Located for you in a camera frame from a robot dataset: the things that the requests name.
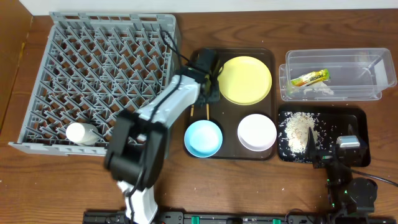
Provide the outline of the yellow round plate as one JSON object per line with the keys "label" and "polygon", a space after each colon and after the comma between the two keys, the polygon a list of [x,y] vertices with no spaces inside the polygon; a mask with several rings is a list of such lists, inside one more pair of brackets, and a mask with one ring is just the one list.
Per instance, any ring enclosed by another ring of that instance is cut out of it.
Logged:
{"label": "yellow round plate", "polygon": [[271,72],[259,59],[234,57],[223,64],[218,75],[221,94],[237,105],[253,105],[263,100],[272,87]]}

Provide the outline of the light blue bowl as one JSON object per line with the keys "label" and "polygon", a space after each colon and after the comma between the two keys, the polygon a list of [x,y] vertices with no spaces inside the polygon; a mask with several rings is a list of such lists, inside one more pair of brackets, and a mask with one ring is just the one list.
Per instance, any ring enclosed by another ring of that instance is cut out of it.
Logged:
{"label": "light blue bowl", "polygon": [[214,156],[220,150],[223,134],[214,122],[199,120],[187,128],[183,140],[186,150],[192,156],[207,158]]}

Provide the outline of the green snack wrapper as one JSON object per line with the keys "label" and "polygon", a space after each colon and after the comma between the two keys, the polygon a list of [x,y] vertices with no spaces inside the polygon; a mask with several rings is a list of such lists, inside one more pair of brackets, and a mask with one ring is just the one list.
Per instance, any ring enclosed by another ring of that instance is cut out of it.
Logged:
{"label": "green snack wrapper", "polygon": [[293,86],[309,86],[317,82],[323,82],[330,79],[328,69],[310,72],[291,80]]}

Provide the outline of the white cup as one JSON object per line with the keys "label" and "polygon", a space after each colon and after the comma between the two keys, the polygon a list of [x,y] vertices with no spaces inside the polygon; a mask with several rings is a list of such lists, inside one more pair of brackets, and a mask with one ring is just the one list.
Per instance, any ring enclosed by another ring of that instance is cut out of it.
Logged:
{"label": "white cup", "polygon": [[69,141],[81,146],[93,145],[99,139],[97,128],[88,123],[69,124],[66,129],[66,137]]}

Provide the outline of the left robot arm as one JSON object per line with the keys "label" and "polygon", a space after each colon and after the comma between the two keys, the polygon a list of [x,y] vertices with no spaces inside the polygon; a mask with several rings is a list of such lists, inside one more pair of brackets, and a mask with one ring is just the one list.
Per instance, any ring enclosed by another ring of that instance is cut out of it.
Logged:
{"label": "left robot arm", "polygon": [[170,128],[189,106],[203,105],[212,99],[218,87],[219,69],[217,50],[199,49],[149,104],[117,115],[104,168],[123,193],[126,223],[151,223],[155,218],[158,205],[154,184],[169,148]]}

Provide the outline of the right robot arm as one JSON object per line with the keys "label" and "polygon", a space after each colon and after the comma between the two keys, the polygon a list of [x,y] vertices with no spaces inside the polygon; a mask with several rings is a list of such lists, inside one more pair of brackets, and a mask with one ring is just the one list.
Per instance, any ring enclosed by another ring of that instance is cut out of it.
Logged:
{"label": "right robot arm", "polygon": [[370,223],[369,214],[374,212],[377,184],[364,177],[353,177],[355,165],[360,165],[368,145],[348,126],[347,136],[337,137],[336,143],[327,150],[317,149],[312,128],[308,129],[305,158],[315,169],[325,169],[328,199],[333,209],[316,223]]}

